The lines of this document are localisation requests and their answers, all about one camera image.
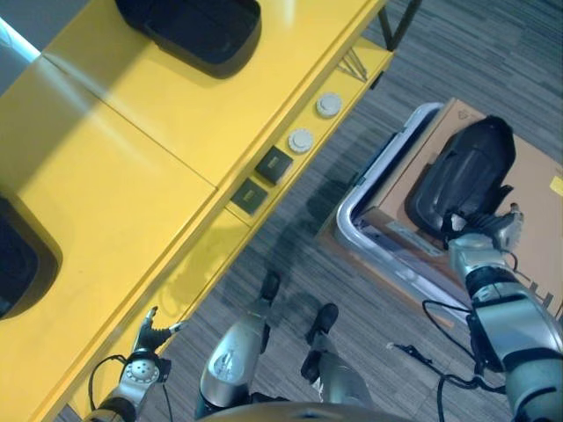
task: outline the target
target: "black shoe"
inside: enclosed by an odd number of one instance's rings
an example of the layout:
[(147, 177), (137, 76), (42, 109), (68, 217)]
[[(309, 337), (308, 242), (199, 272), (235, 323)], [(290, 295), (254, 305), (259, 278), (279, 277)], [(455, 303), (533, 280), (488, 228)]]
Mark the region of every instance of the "black shoe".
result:
[(260, 299), (265, 299), (272, 305), (274, 298), (278, 294), (280, 289), (280, 275), (274, 271), (268, 271), (266, 278), (262, 282), (262, 288), (260, 289)]
[(307, 344), (311, 346), (313, 340), (315, 339), (315, 334), (322, 331), (324, 334), (328, 334), (330, 329), (333, 327), (334, 323), (338, 319), (338, 306), (334, 303), (327, 303), (323, 306), (317, 313), (315, 322), (313, 323), (311, 329), (305, 335)]

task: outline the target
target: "yellow table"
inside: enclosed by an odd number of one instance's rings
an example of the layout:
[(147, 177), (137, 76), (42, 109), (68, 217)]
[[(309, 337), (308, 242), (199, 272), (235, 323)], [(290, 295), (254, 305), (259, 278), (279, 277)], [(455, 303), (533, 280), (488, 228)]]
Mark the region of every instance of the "yellow table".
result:
[[(262, 35), (235, 76), (217, 80), (129, 28), (113, 0), (92, 0), (0, 98), (0, 191), (17, 197), (62, 252), (54, 285), (0, 321), (0, 419), (50, 420), (84, 380), (129, 351), (142, 314), (188, 317), (320, 150), (392, 53), (359, 38), (385, 0), (263, 0)], [(364, 81), (337, 69), (354, 46)], [(315, 112), (337, 92), (342, 111)], [(297, 155), (288, 133), (307, 127)], [(276, 145), (282, 182), (254, 170)], [(251, 178), (268, 196), (253, 215), (229, 203)], [(119, 369), (102, 368), (96, 401)]]

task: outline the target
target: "cardboard box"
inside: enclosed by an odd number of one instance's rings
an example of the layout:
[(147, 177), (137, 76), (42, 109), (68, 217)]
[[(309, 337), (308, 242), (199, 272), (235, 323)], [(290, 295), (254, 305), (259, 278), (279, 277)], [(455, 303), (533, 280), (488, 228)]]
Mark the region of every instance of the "cardboard box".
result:
[[(405, 198), (425, 167), (436, 160), (449, 138), (484, 117), (462, 101), (452, 99), (392, 173), (383, 189), (375, 195), (364, 215), (367, 222), (447, 275), (454, 285), (460, 285), (460, 282), (447, 266), (447, 254), (439, 253), (443, 251), (441, 243), (422, 233), (408, 219)], [(516, 160), (504, 180), (504, 184), (515, 189), (502, 202), (497, 214), (508, 212), (511, 202), (516, 202), (523, 211), (523, 233), (515, 254), (520, 271), (532, 282), (524, 278), (520, 280), (561, 321), (563, 171), (560, 164), (518, 136), (515, 136), (515, 148)]]

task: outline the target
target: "black cable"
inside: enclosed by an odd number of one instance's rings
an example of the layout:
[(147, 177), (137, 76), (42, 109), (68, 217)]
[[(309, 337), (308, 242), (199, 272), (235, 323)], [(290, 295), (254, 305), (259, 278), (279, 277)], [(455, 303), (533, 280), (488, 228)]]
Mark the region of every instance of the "black cable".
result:
[(172, 417), (172, 407), (170, 406), (170, 398), (168, 397), (168, 390), (166, 386), (162, 384), (162, 390), (165, 393), (166, 398), (166, 405), (168, 406), (168, 416), (170, 417), (170, 422), (174, 422), (174, 418)]
[(96, 374), (96, 371), (102, 365), (102, 363), (105, 363), (108, 360), (118, 360), (123, 365), (125, 365), (125, 363), (127, 362), (127, 359), (122, 354), (112, 354), (111, 356), (106, 357), (105, 359), (101, 360), (100, 362), (98, 362), (96, 364), (94, 369), (91, 371), (90, 378), (88, 379), (88, 398), (90, 399), (90, 409), (92, 411), (96, 410), (96, 404), (94, 404), (94, 398), (93, 398), (93, 396), (94, 396), (94, 392), (93, 392), (93, 390), (94, 390), (94, 388), (93, 388), (94, 374)]
[(466, 381), (458, 377), (457, 375), (453, 375), (453, 374), (442, 375), (440, 377), (440, 381), (438, 382), (438, 390), (436, 391), (436, 402), (438, 404), (438, 419), (440, 422), (445, 422), (445, 418), (443, 416), (443, 401), (442, 401), (443, 386), (446, 383), (446, 381), (451, 382), (450, 378), (456, 378), (459, 381), (463, 382), (464, 385), (454, 384), (460, 389), (476, 389), (478, 387), (478, 384), (475, 382), (475, 378), (473, 378), (471, 381)]
[(514, 271), (516, 273), (518, 271), (518, 257), (516, 256), (516, 254), (512, 251), (507, 250), (507, 249), (501, 249), (501, 252), (507, 253), (508, 255), (510, 255), (512, 257), (512, 259), (514, 260), (514, 266), (512, 267), (512, 271)]
[(455, 340), (453, 337), (451, 337), (432, 317), (432, 315), (430, 315), (430, 313), (428, 312), (427, 309), (427, 304), (428, 303), (432, 303), (434, 305), (438, 305), (438, 306), (442, 306), (443, 308), (448, 308), (448, 309), (453, 309), (453, 310), (458, 310), (460, 312), (466, 312), (466, 313), (471, 313), (470, 310), (465, 309), (465, 308), (459, 308), (457, 306), (451, 306), (447, 303), (442, 303), (442, 302), (438, 302), (438, 301), (431, 301), (429, 299), (427, 299), (426, 301), (422, 301), (422, 309), (424, 310), (424, 313), (426, 314), (426, 316), (428, 317), (428, 319), (430, 320), (430, 322), (434, 325), (434, 327), (436, 327), (449, 341), (451, 341), (454, 345), (456, 345), (457, 347), (459, 347), (461, 350), (463, 350), (467, 356), (469, 356), (470, 358), (472, 358), (472, 360), (474, 362), (477, 361), (477, 359), (475, 358), (475, 356), (473, 355), (473, 353), (471, 353), (465, 346), (463, 346), (461, 343), (459, 343), (457, 340)]

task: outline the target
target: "round white button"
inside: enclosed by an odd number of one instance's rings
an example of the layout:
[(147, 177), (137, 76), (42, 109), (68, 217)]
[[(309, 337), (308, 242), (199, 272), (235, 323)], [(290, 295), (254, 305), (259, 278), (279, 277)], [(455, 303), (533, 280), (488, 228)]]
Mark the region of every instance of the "round white button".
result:
[(313, 134), (307, 129), (296, 129), (289, 134), (288, 141), (292, 151), (303, 154), (313, 146)]
[(325, 119), (330, 119), (339, 113), (342, 99), (334, 92), (327, 92), (317, 100), (317, 111)]

